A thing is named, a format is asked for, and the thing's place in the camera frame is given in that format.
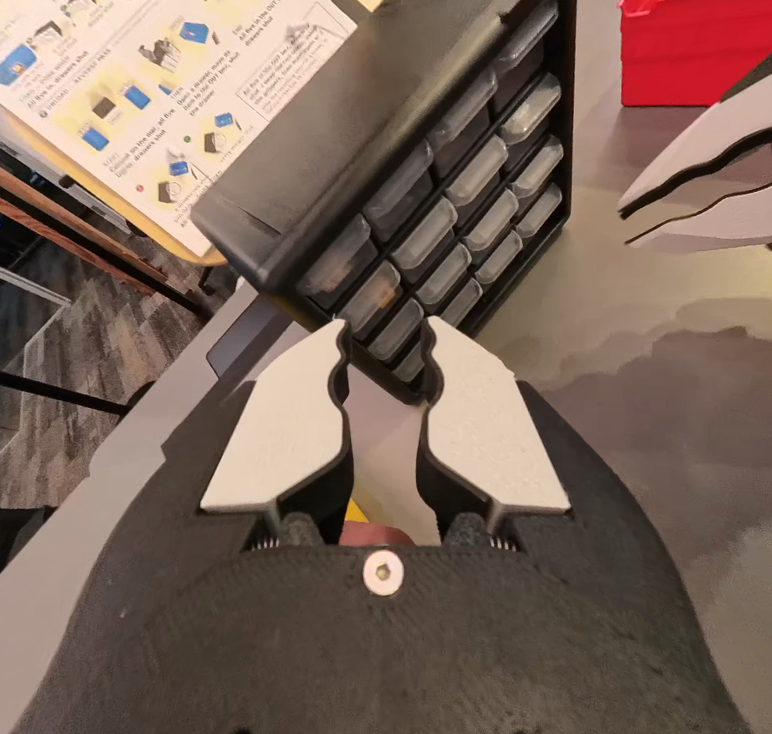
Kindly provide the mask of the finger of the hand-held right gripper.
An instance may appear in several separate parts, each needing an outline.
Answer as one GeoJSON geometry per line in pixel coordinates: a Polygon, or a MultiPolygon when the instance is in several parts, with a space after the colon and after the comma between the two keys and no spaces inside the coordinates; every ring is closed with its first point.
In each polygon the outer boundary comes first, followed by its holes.
{"type": "Polygon", "coordinates": [[[719,198],[693,214],[672,218],[632,237],[633,248],[769,246],[771,184],[719,198]]]}
{"type": "Polygon", "coordinates": [[[770,143],[771,77],[746,77],[704,111],[639,174],[618,203],[630,216],[682,184],[718,172],[770,143]]]}

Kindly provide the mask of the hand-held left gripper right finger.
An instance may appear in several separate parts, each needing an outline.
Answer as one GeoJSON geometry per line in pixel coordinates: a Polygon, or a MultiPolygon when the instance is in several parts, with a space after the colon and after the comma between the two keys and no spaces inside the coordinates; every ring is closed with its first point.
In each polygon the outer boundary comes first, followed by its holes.
{"type": "Polygon", "coordinates": [[[438,316],[421,326],[421,356],[427,407],[416,484],[436,518],[568,512],[570,498],[503,362],[438,316]]]}

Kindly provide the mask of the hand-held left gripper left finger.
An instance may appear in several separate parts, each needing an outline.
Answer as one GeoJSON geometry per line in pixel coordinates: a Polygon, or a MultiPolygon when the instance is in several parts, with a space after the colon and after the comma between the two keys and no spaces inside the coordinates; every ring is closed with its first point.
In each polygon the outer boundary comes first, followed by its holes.
{"type": "Polygon", "coordinates": [[[201,498],[207,514],[291,512],[321,520],[353,488],[343,402],[351,331],[342,319],[295,343],[260,372],[201,498]]]}

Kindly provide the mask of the set of clear cabinet drawers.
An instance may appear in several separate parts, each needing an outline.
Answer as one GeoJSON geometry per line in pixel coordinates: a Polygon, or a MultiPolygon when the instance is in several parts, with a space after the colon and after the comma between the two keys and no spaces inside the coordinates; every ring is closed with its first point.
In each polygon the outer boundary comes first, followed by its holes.
{"type": "Polygon", "coordinates": [[[537,5],[296,285],[407,386],[421,320],[458,326],[559,211],[560,26],[537,5]]]}

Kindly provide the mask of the black drawer cabinet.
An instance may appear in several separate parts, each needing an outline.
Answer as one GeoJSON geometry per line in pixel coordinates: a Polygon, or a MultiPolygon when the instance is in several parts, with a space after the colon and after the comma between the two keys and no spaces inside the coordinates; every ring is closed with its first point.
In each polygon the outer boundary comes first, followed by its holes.
{"type": "MultiPolygon", "coordinates": [[[[384,181],[545,0],[384,0],[357,23],[297,96],[237,156],[191,211],[200,230],[261,295],[314,331],[329,317],[296,285],[384,181]]],[[[571,216],[577,0],[558,0],[565,73],[558,113],[563,201],[499,284],[458,326],[475,337],[536,266],[571,216]]],[[[404,403],[396,380],[353,337],[353,364],[404,403]]]]}

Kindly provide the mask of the red plastic bin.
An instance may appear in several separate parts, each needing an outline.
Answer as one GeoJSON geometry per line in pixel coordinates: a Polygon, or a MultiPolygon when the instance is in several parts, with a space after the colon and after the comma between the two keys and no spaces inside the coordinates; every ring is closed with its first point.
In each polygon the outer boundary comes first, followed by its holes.
{"type": "Polygon", "coordinates": [[[771,49],[771,0],[620,0],[624,107],[707,107],[771,49]]]}

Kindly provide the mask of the black metal bar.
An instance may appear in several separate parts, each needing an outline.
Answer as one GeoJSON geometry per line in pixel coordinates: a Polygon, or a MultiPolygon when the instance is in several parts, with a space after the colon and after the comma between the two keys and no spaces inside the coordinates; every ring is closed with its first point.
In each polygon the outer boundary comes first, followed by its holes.
{"type": "Polygon", "coordinates": [[[37,397],[43,397],[61,403],[84,407],[85,409],[93,411],[107,413],[116,417],[125,417],[132,410],[131,404],[115,403],[89,394],[70,391],[49,383],[31,380],[5,371],[1,372],[1,387],[21,393],[29,393],[37,397]]]}

